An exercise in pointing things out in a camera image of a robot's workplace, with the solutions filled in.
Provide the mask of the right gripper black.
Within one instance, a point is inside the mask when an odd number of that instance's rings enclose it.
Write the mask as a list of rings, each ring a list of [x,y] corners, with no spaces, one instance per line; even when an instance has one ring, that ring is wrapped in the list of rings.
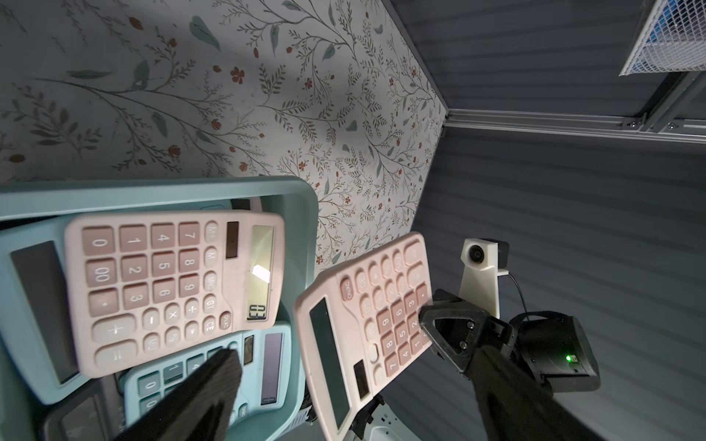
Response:
[[[525,312],[509,322],[439,288],[419,312],[421,329],[441,358],[465,378],[490,347],[547,393],[592,392],[599,363],[580,321],[560,312]]]

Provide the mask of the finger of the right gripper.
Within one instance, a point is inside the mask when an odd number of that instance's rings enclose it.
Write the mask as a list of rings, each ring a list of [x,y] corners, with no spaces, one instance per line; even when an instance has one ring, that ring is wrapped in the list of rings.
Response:
[[[355,440],[363,440],[365,429],[373,422],[373,414],[380,405],[384,405],[384,398],[380,394],[375,395],[355,416],[349,430],[354,434]]]

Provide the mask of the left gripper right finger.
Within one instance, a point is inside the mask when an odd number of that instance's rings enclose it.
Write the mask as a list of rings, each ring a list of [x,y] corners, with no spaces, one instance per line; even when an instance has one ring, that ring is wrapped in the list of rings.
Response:
[[[474,352],[468,374],[490,440],[599,440],[494,347]]]

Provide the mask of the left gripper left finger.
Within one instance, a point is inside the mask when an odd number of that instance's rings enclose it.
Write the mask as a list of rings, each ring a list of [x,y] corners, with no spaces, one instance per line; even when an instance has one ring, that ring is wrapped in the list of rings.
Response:
[[[243,370],[235,349],[221,349],[162,396],[142,398],[145,410],[119,440],[224,440]]]

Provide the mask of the blue calculator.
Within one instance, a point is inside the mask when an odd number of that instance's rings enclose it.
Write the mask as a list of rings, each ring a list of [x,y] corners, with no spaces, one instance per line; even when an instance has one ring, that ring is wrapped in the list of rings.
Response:
[[[1,337],[23,380],[43,404],[83,386],[64,274],[69,216],[13,220],[1,231]]]
[[[135,424],[222,349],[237,351],[242,365],[230,426],[283,406],[289,385],[292,333],[288,323],[277,322],[266,330],[229,334],[130,369],[123,384],[126,424]]]

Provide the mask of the pink calculator back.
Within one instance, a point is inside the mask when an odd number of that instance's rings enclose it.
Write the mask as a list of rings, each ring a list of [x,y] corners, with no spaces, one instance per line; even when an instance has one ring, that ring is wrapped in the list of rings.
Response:
[[[420,311],[431,303],[421,233],[332,266],[299,296],[306,385],[326,439],[344,439],[359,411],[430,348]]]

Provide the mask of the black calculator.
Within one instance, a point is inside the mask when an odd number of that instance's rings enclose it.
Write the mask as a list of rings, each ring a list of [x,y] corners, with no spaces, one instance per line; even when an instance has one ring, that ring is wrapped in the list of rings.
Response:
[[[90,380],[55,404],[40,424],[40,440],[114,440],[126,427],[115,375]]]

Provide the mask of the mint green storage box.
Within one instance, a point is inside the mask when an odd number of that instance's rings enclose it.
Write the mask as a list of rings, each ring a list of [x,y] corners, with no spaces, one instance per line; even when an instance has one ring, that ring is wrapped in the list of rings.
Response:
[[[285,401],[277,410],[257,413],[240,424],[229,425],[226,437],[229,440],[277,438],[297,415],[303,401],[303,368],[293,307],[314,278],[318,211],[314,191],[299,178],[36,182],[1,187],[1,231],[5,230],[6,222],[15,220],[69,215],[74,219],[85,214],[147,211],[255,211],[276,213],[283,218],[285,270],[274,325],[286,322],[292,333]],[[117,377],[122,395],[129,370],[108,375]],[[43,404],[29,389],[1,338],[1,437],[40,440],[38,429],[54,405]]]

